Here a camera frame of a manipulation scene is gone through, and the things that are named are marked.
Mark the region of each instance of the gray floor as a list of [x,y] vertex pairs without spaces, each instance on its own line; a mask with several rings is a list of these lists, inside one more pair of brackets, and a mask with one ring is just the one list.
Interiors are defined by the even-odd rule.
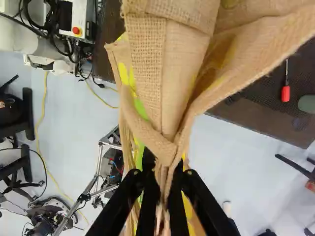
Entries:
[[[10,90],[20,95],[21,88],[33,89],[35,120],[41,114],[44,72],[23,66],[19,54],[0,53],[0,84],[15,74],[19,81]],[[95,91],[112,105],[119,104],[118,95],[111,90]],[[118,122],[118,111],[105,107],[86,88],[71,76],[48,78],[46,116],[39,129],[40,147],[47,166],[62,191],[76,199],[92,178],[97,160],[97,142]],[[33,149],[34,142],[26,141]],[[232,216],[242,236],[255,236],[265,228],[276,231],[278,236],[303,236],[303,228],[315,220],[315,195],[304,185],[306,178],[286,164],[274,158],[281,153],[312,169],[305,161],[315,156],[315,145],[302,150],[273,138],[246,130],[225,121],[199,116],[194,124],[189,150],[190,165],[206,182],[221,204],[232,201]],[[0,163],[9,163],[18,152],[1,154]],[[44,178],[40,161],[32,156],[34,181]],[[0,182],[0,189],[5,185]],[[42,189],[29,189],[40,193]],[[60,196],[49,178],[45,194]],[[12,193],[7,196],[14,203],[26,207],[27,201]],[[20,209],[5,203],[15,212]],[[100,209],[90,204],[82,210],[91,223]],[[27,220],[3,211],[0,218],[0,236],[20,235]],[[86,229],[87,223],[79,216],[78,227]],[[84,235],[73,229],[63,236]]]

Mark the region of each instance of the black mat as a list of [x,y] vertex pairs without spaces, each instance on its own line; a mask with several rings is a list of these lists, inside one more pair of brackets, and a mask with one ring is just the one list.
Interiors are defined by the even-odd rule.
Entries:
[[315,39],[288,61],[290,101],[281,102],[285,62],[243,91],[227,98],[208,114],[307,148],[315,139],[315,116],[298,109],[301,96],[315,94]]

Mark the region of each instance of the screwdriver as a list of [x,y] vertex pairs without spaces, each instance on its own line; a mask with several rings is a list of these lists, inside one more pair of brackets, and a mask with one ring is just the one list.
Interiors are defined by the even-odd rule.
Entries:
[[285,82],[281,91],[281,101],[288,102],[290,101],[290,85],[289,85],[289,76],[288,76],[288,59],[285,60]]

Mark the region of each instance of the control box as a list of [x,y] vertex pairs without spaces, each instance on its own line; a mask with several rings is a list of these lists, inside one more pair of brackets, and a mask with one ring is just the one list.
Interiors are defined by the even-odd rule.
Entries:
[[59,33],[92,41],[95,22],[95,1],[60,0],[58,5],[60,10]]

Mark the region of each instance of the yellow cable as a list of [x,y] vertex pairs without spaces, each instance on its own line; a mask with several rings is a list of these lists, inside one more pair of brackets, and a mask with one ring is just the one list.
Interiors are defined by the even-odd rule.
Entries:
[[112,91],[115,91],[115,92],[118,92],[118,90],[117,89],[114,89],[114,88],[112,88],[112,87],[105,87],[106,89],[111,89]]
[[[41,110],[42,110],[42,113],[41,113],[41,117],[40,119],[38,120],[38,122],[36,123],[35,125],[35,136],[36,136],[36,149],[37,149],[37,152],[38,154],[42,157],[43,161],[44,161],[44,165],[45,165],[45,168],[47,170],[47,174],[50,176],[50,178],[52,179],[52,181],[55,183],[57,189],[59,190],[59,192],[65,196],[67,199],[69,199],[71,202],[74,202],[67,194],[65,194],[59,187],[57,181],[55,180],[55,178],[53,177],[53,175],[49,172],[49,170],[47,169],[47,165],[46,165],[46,162],[45,162],[45,159],[43,158],[41,152],[40,152],[40,149],[39,149],[39,138],[38,138],[38,127],[40,126],[40,124],[42,123],[42,121],[44,120],[44,117],[45,117],[45,100],[46,100],[46,96],[47,96],[47,77],[48,77],[48,71],[45,73],[45,78],[44,78],[44,86],[45,86],[45,92],[44,92],[44,97],[43,97],[43,100],[42,100],[42,104],[41,104]],[[87,218],[80,212],[78,211],[78,213],[84,218],[84,220],[88,223],[89,225],[89,222],[87,220]]]
[[[89,83],[88,83],[87,81],[85,81],[85,83],[87,84],[89,90],[93,93],[93,95],[94,95],[95,97],[97,97],[102,103],[104,103],[106,106],[108,106],[108,107],[110,107],[110,108],[112,108],[112,109],[118,109],[118,107],[113,107],[113,106],[109,105],[107,102],[105,102],[103,99],[101,99],[101,98],[93,91],[93,89],[91,88],[91,86],[89,85]],[[116,89],[114,89],[114,88],[111,88],[111,87],[108,87],[108,88],[110,88],[110,89],[113,90],[113,91],[118,92],[118,91],[117,91]]]

